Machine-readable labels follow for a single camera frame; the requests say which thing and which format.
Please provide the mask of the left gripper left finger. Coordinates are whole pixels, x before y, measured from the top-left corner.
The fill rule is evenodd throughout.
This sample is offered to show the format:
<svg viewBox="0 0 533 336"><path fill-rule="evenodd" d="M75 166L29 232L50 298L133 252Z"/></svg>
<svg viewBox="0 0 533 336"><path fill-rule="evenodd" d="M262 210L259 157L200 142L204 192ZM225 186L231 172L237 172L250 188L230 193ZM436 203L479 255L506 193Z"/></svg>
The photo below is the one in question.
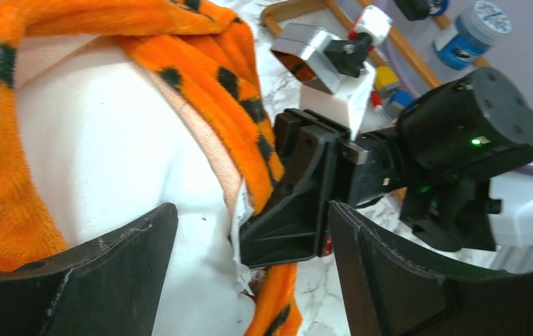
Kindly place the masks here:
<svg viewBox="0 0 533 336"><path fill-rule="evenodd" d="M178 227L165 203L68 251L0 272L0 335L150 335Z"/></svg>

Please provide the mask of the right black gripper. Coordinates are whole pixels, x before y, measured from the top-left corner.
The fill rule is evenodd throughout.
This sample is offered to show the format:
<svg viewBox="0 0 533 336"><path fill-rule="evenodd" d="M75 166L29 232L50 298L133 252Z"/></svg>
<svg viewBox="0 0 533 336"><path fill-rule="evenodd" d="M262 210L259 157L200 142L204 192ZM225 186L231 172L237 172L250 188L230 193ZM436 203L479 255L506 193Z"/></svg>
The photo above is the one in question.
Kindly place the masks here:
<svg viewBox="0 0 533 336"><path fill-rule="evenodd" d="M285 174L264 211L242 226L241 261L250 268L321 252L335 172L335 199L358 209L406 186L406 155L393 127L339 141L339 161L340 123L329 117L286 108L276 116L274 131Z"/></svg>

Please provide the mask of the orange patterned pillowcase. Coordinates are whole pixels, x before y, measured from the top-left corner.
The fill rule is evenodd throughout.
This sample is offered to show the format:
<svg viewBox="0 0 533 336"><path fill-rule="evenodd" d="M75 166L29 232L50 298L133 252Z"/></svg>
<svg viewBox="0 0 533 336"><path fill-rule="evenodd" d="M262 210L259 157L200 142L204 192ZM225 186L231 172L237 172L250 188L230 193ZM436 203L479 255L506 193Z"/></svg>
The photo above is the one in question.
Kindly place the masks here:
<svg viewBox="0 0 533 336"><path fill-rule="evenodd" d="M264 210L284 168L263 108L254 37L235 11L210 1L0 1L0 272L75 247L68 245L32 180L18 120L15 69L24 39L78 35L113 39L184 98L216 133L245 180L253 207L248 219ZM294 263L266 270L252 292L256 310L243 335L298 333L296 272Z"/></svg>

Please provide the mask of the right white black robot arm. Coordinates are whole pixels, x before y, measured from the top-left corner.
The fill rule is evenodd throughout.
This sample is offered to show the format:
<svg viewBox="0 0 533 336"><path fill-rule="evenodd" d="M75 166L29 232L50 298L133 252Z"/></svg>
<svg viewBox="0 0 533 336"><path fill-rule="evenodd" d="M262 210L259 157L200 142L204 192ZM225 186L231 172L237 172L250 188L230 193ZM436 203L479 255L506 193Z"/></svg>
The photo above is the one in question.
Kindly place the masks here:
<svg viewBox="0 0 533 336"><path fill-rule="evenodd" d="M533 161L533 110L504 74L481 67L428 91L394 126L352 135L341 122L290 108L275 122L285 173L262 213L240 229L248 267L321 256L332 202L356 209L405 188L400 221L434 249L491 251L511 200L500 180Z"/></svg>

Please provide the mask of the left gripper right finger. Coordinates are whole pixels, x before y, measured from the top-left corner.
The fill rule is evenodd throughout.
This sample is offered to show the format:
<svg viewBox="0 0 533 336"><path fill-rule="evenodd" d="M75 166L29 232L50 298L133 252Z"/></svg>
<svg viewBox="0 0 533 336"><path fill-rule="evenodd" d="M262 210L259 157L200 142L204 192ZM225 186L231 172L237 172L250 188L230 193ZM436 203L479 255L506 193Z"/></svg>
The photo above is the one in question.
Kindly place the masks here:
<svg viewBox="0 0 533 336"><path fill-rule="evenodd" d="M445 257L340 202L328 221L353 335L533 335L533 272Z"/></svg>

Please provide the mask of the white pillow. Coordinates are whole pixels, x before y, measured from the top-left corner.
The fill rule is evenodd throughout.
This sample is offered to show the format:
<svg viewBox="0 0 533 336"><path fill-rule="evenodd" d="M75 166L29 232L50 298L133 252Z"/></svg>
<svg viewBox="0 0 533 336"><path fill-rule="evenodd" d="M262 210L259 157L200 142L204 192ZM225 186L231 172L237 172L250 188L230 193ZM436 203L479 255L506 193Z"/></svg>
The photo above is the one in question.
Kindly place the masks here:
<svg viewBox="0 0 533 336"><path fill-rule="evenodd" d="M69 246L164 202L179 224L154 335L243 335L245 180L200 114L109 37L25 38L15 69L32 180Z"/></svg>

